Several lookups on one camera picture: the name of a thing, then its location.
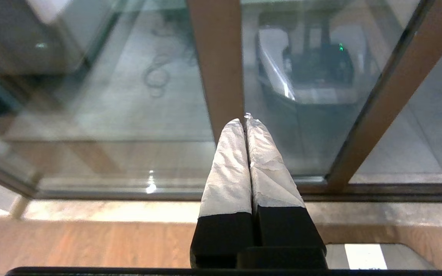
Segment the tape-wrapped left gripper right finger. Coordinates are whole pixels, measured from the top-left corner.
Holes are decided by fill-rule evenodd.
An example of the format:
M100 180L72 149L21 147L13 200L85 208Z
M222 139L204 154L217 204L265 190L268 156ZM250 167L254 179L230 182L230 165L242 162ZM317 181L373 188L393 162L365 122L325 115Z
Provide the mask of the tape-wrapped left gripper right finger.
M247 118L256 246L246 268L326 269L327 248L266 126Z

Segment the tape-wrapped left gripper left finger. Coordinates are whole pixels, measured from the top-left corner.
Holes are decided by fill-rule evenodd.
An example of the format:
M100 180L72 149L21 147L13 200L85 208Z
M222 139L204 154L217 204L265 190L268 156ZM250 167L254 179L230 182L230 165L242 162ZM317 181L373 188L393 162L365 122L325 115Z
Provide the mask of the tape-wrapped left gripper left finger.
M222 129L201 198L190 246L192 268L235 268L253 246L252 190L244 129L239 119Z

